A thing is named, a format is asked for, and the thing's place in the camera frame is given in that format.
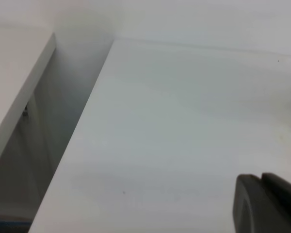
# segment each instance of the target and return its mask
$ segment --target white shelf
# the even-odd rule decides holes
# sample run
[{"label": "white shelf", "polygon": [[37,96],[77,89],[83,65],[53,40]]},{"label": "white shelf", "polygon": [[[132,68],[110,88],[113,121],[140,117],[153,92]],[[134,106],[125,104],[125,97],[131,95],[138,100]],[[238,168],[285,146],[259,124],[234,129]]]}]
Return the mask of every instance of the white shelf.
[{"label": "white shelf", "polygon": [[291,182],[291,56],[115,41],[30,232],[230,233],[265,171]]},{"label": "white shelf", "polygon": [[0,155],[54,50],[50,31],[0,27]]}]

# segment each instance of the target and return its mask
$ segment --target white surface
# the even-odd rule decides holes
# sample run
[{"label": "white surface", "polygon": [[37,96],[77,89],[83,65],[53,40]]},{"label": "white surface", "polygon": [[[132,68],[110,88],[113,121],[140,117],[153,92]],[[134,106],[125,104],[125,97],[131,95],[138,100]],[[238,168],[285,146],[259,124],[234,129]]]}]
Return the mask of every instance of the white surface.
[{"label": "white surface", "polygon": [[54,49],[50,31],[0,27],[0,155]]},{"label": "white surface", "polygon": [[55,31],[38,98],[55,167],[114,37],[291,54],[291,0],[0,0],[0,23]]},{"label": "white surface", "polygon": [[31,233],[230,233],[240,173],[291,182],[291,56],[116,41]]}]

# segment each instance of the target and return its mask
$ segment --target white panel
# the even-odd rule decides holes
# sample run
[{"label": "white panel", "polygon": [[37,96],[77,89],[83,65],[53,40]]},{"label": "white panel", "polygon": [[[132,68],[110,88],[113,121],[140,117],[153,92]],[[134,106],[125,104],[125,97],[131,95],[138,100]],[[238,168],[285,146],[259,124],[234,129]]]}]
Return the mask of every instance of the white panel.
[{"label": "white panel", "polygon": [[262,172],[291,182],[291,56],[116,41],[30,232],[230,233]]}]

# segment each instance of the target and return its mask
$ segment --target white wall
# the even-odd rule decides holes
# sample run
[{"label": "white wall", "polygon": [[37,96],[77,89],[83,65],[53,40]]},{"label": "white wall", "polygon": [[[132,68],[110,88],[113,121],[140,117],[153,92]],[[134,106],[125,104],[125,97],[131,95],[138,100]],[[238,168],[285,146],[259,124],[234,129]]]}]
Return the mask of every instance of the white wall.
[{"label": "white wall", "polygon": [[0,23],[55,31],[36,92],[54,167],[115,36],[291,54],[291,0],[0,0]]}]

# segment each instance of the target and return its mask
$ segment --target white shelf board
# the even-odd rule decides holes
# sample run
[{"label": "white shelf board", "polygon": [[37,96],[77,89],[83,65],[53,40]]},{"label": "white shelf board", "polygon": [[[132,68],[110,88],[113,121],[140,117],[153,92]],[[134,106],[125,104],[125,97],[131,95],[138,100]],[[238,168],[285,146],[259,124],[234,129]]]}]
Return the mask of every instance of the white shelf board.
[{"label": "white shelf board", "polygon": [[54,50],[51,31],[0,27],[0,155]]},{"label": "white shelf board", "polygon": [[291,56],[115,41],[30,232],[234,232],[262,172],[291,182]]}]

